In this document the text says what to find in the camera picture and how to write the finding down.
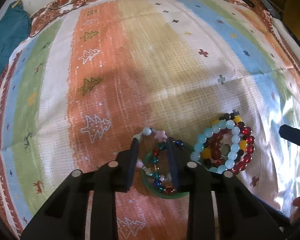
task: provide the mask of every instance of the red cross print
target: red cross print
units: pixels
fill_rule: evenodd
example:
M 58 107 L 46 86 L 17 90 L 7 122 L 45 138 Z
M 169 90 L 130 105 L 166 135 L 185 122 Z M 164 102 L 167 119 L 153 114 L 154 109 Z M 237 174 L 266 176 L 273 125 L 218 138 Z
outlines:
M 198 52 L 200 55 L 204 55 L 204 57 L 208 57 L 207 55 L 209 55 L 208 52 L 203 51 L 203 49 L 200 49 L 200 51 Z
M 250 183 L 250 186 L 255 187 L 257 185 L 257 182 L 259 181 L 259 177 L 256 178 L 256 176 L 254 176 L 252 178 L 252 182 Z

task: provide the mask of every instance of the light blue bead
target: light blue bead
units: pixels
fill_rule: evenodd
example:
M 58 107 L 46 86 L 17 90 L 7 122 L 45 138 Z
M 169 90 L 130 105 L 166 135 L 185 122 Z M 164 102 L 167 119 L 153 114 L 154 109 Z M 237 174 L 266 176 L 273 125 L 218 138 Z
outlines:
M 206 128 L 203 133 L 205 134 L 205 136 L 207 136 L 208 138 L 212 137 L 213 135 L 213 131 L 211 128 Z
M 225 165 L 220 165 L 218 167 L 218 173 L 222 174 L 226 169 L 227 169 L 227 167 Z
M 218 169 L 216 167 L 211 167 L 209 171 L 218 173 Z
M 233 120 L 228 120 L 227 121 L 227 128 L 232 129 L 235 127 L 234 121 Z
M 237 156 L 238 155 L 237 155 L 236 152 L 231 151 L 231 152 L 228 153 L 228 159 L 229 160 L 233 160 L 234 161 L 237 158 Z
M 197 141 L 203 144 L 207 141 L 207 137 L 205 136 L 205 134 L 199 134 Z
M 191 161 L 196 162 L 196 161 L 200 160 L 200 158 L 201 158 L 201 155 L 200 155 L 199 152 L 192 152 L 192 153 L 190 154 L 190 159 L 191 159 Z
M 239 143 L 239 142 L 240 142 L 240 137 L 239 137 L 239 135 L 234 135 L 234 136 L 232 136 L 231 141 L 232 141 L 233 143 Z
M 211 129 L 212 129 L 213 133 L 218 133 L 221 131 L 219 124 L 212 125 Z
M 203 149 L 204 149 L 204 146 L 203 146 L 203 144 L 202 143 L 196 143 L 195 145 L 194 145 L 194 150 L 196 151 L 196 152 L 202 152 L 203 151 Z
M 231 145 L 231 151 L 237 153 L 239 151 L 239 149 L 240 149 L 239 144 L 234 143 L 233 145 Z
M 227 160 L 225 166 L 227 167 L 227 169 L 232 169 L 234 167 L 234 160 Z
M 235 126 L 231 130 L 233 135 L 238 135 L 240 133 L 240 128 L 238 126 Z
M 226 121 L 226 120 L 221 120 L 221 121 L 219 121 L 219 127 L 220 127 L 221 129 L 227 128 L 227 121 Z

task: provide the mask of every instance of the pink star bead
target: pink star bead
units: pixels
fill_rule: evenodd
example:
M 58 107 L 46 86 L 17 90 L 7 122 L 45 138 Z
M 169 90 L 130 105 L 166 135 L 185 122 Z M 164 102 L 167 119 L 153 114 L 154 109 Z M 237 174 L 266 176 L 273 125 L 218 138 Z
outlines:
M 165 131 L 157 131 L 154 136 L 159 142 L 167 142 L 167 136 Z

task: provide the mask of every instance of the orange stripe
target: orange stripe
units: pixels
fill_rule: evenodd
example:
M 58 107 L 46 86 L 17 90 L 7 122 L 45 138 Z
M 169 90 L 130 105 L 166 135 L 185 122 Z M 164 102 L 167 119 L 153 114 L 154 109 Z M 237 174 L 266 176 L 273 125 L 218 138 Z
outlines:
M 67 115 L 74 164 L 84 172 L 113 160 L 113 152 L 128 149 L 132 136 L 140 132 L 149 116 L 146 90 L 141 87 L 141 77 L 126 46 L 128 40 L 124 25 L 118 20 L 120 14 L 116 1 L 83 9 L 73 34 Z M 91 19 L 98 21 L 83 25 Z M 81 37 L 90 31 L 99 34 L 84 41 Z M 89 49 L 99 49 L 100 53 L 83 65 L 78 58 Z M 83 86 L 84 78 L 91 77 L 103 81 L 83 96 L 78 89 Z M 97 135 L 93 144 L 89 134 L 80 130 L 86 127 L 86 115 L 112 122 L 110 129 L 101 139 Z

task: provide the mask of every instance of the multicolored beaded bracelet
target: multicolored beaded bracelet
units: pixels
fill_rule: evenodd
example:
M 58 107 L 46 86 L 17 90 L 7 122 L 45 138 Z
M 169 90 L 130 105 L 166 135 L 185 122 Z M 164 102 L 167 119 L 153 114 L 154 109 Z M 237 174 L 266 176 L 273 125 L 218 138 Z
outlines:
M 165 135 L 165 131 L 157 131 L 150 127 L 145 127 L 141 133 L 136 134 L 133 138 L 137 138 L 139 142 L 142 141 L 142 135 L 149 136 L 152 133 L 155 134 L 154 138 L 159 141 L 155 147 L 148 152 L 143 160 L 138 159 L 136 167 L 142 170 L 142 180 L 145 186 L 155 195 L 161 198 L 166 199 L 174 199 L 180 198 L 188 193 L 179 193 L 173 187 L 165 187 L 162 183 L 171 183 L 171 175 L 170 173 L 167 176 L 164 176 L 160 173 L 160 169 L 158 167 L 159 163 L 159 154 L 166 149 L 166 140 L 167 136 Z M 192 146 L 185 144 L 182 140 L 174 141 L 176 146 L 186 149 L 186 152 L 191 152 L 193 150 Z M 144 163 L 150 163 L 154 166 L 154 169 L 147 168 Z
M 229 130 L 233 135 L 231 138 L 233 144 L 220 143 Z M 238 175 L 252 160 L 255 138 L 251 132 L 251 128 L 245 127 L 239 115 L 224 114 L 212 123 L 211 128 L 206 128 L 198 135 L 198 142 L 194 145 L 194 152 L 191 153 L 190 159 L 197 162 L 202 158 L 203 165 L 209 171 L 221 174 L 225 170 L 230 170 Z

